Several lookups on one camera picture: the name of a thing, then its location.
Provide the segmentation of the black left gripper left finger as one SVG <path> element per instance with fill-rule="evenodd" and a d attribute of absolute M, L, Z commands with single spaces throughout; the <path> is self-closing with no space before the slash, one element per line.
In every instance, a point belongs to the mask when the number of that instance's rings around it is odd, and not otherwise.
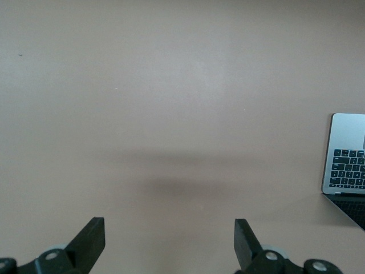
<path fill-rule="evenodd" d="M 64 248 L 45 251 L 24 265 L 1 258 L 1 273 L 90 273 L 105 246 L 104 218 L 93 217 Z"/>

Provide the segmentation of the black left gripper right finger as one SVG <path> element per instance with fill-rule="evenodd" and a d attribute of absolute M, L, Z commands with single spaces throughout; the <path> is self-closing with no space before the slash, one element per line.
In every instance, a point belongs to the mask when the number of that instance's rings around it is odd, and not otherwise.
<path fill-rule="evenodd" d="M 234 222 L 234 250 L 240 265 L 237 273 L 342 273 L 329 261 L 309 259 L 298 266 L 278 251 L 264 249 L 245 219 Z"/>

